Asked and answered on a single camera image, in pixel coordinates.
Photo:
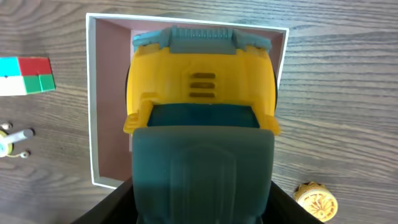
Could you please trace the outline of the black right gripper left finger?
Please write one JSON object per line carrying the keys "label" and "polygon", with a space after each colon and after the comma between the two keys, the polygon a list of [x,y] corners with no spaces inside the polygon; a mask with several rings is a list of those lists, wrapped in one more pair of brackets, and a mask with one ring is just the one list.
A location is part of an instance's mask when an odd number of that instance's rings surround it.
{"label": "black right gripper left finger", "polygon": [[138,212],[130,177],[72,224],[136,224],[137,219]]}

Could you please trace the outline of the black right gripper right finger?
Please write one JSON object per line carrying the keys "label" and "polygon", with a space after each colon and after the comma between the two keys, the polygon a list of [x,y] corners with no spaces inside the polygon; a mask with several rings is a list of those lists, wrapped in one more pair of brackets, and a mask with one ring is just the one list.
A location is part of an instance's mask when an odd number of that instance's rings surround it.
{"label": "black right gripper right finger", "polygon": [[323,224],[274,182],[271,182],[269,198],[261,219],[263,224]]}

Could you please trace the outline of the yellow wheel-shaped toy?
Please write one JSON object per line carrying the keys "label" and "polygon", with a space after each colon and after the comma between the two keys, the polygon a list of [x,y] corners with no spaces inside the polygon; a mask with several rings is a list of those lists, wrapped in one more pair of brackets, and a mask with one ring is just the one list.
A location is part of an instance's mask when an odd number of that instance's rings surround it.
{"label": "yellow wheel-shaped toy", "polygon": [[338,212],[338,201],[325,185],[308,182],[298,186],[294,200],[321,222],[330,221]]}

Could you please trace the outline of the grey and yellow toy truck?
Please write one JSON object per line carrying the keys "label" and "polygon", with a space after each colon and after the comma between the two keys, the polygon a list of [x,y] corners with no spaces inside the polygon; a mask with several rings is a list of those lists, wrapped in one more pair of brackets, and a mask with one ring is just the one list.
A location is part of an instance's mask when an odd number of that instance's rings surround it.
{"label": "grey and yellow toy truck", "polygon": [[262,223],[277,84],[269,39],[232,28],[137,34],[126,85],[139,223]]}

